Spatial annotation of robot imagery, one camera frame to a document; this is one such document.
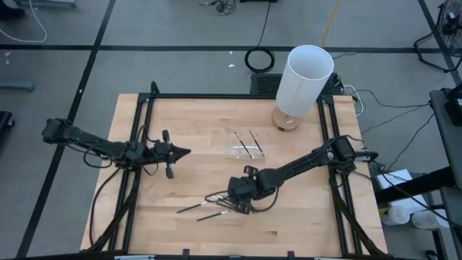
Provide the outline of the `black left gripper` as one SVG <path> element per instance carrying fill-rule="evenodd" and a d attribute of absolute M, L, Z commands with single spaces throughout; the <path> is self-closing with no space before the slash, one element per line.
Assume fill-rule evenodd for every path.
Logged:
<path fill-rule="evenodd" d="M 170 159 L 170 153 L 171 153 L 170 145 L 171 145 L 170 134 L 168 130 L 163 130 L 162 131 L 162 141 L 160 139 L 154 141 L 154 150 L 157 154 L 158 162 L 166 164 L 165 172 L 166 172 L 167 178 L 174 179 L 172 161 Z M 176 146 L 174 146 L 174 150 L 175 150 L 175 152 L 173 153 L 173 163 L 174 164 L 176 164 L 177 161 L 179 161 L 181 158 L 185 157 L 191 152 L 190 149 L 176 147 Z"/>

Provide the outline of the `clear plastic container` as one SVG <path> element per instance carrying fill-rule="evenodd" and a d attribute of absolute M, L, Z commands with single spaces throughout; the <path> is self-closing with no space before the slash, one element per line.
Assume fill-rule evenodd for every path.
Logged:
<path fill-rule="evenodd" d="M 266 157 L 263 150 L 257 146 L 243 146 L 241 144 L 228 147 L 225 155 L 227 158 L 239 160 L 260 160 Z"/>

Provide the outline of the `black vented box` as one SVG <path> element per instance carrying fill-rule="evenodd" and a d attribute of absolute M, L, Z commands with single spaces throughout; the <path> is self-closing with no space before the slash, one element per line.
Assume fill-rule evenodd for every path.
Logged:
<path fill-rule="evenodd" d="M 275 95 L 279 89 L 282 74 L 252 74 L 250 77 L 251 95 Z"/>

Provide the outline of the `white table lamp wooden base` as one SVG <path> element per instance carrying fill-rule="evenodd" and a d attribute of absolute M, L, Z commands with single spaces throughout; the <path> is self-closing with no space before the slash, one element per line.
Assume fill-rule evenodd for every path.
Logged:
<path fill-rule="evenodd" d="M 292 49 L 276 92 L 271 121 L 280 131 L 294 131 L 321 94 L 334 71 L 330 53 L 316 45 Z"/>

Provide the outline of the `white box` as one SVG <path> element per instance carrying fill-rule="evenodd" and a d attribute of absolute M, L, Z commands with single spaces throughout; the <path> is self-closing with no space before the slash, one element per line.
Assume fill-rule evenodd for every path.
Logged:
<path fill-rule="evenodd" d="M 376 180 L 380 189 L 387 189 L 391 184 L 398 185 L 400 183 L 410 181 L 412 176 L 407 169 L 397 170 L 390 173 L 378 174 Z"/>

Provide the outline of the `white paper roll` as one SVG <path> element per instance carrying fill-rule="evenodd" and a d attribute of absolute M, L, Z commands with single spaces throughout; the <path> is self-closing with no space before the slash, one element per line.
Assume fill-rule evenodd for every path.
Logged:
<path fill-rule="evenodd" d="M 411 219 L 411 210 L 402 206 L 389 206 L 380 211 L 384 225 L 405 225 Z"/>
<path fill-rule="evenodd" d="M 449 228 L 447 220 L 437 216 L 430 210 L 415 212 L 411 216 L 412 223 L 421 230 L 435 230 L 440 228 Z"/>

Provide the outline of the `grey metal bar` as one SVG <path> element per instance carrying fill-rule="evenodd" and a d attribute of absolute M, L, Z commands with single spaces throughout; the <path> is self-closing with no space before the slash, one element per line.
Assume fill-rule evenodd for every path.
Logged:
<path fill-rule="evenodd" d="M 24 90 L 28 92 L 33 92 L 35 90 L 35 86 L 32 82 L 16 82 L 16 81 L 1 81 L 0 80 L 0 89 Z"/>

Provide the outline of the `grey metal base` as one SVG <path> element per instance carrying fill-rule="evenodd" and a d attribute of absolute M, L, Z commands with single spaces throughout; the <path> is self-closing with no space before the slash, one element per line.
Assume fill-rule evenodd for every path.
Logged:
<path fill-rule="evenodd" d="M 22 6 L 23 4 L 32 4 L 32 5 L 65 5 L 71 8 L 77 7 L 77 0 L 12 0 L 17 6 Z"/>

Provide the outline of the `grey side table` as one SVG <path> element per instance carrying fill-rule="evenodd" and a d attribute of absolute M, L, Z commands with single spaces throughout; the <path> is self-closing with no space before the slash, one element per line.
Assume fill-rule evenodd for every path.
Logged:
<path fill-rule="evenodd" d="M 450 230 L 458 260 L 462 260 L 462 126 L 455 126 L 445 109 L 445 89 L 431 91 L 430 101 L 453 179 L 453 184 L 441 188 L 440 194 L 448 219 L 458 225 Z"/>

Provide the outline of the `black device on side table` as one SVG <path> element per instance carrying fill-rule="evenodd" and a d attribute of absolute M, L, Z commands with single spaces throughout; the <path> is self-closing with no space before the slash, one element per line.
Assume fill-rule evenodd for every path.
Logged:
<path fill-rule="evenodd" d="M 455 88 L 445 89 L 445 109 L 455 126 L 462 126 L 462 83 Z"/>

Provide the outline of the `black floor fan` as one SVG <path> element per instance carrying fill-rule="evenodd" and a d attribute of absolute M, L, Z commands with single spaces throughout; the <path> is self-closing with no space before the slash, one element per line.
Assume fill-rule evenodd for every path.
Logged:
<path fill-rule="evenodd" d="M 449 56 L 459 57 L 454 69 L 443 68 L 423 58 L 419 46 L 432 38 L 439 37 L 443 42 L 443 50 Z M 438 6 L 438 16 L 435 27 L 429 34 L 414 42 L 414 50 L 419 60 L 428 66 L 448 73 L 455 71 L 462 64 L 462 0 L 444 0 Z"/>

